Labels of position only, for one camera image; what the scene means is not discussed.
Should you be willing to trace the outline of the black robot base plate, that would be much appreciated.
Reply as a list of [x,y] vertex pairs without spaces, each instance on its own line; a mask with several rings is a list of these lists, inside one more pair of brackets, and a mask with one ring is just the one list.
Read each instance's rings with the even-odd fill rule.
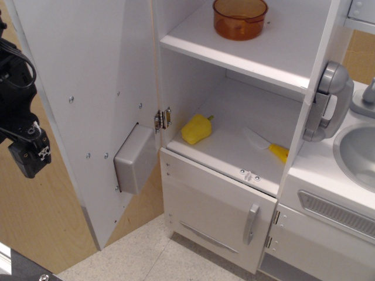
[[61,280],[51,271],[1,243],[1,280]]

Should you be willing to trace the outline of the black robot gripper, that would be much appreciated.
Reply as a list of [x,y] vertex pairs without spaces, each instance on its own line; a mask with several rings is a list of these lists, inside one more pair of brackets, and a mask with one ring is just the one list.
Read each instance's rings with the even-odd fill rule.
[[1,142],[12,141],[8,150],[29,179],[52,161],[50,140],[31,111],[35,81],[31,61],[15,44],[1,38]]

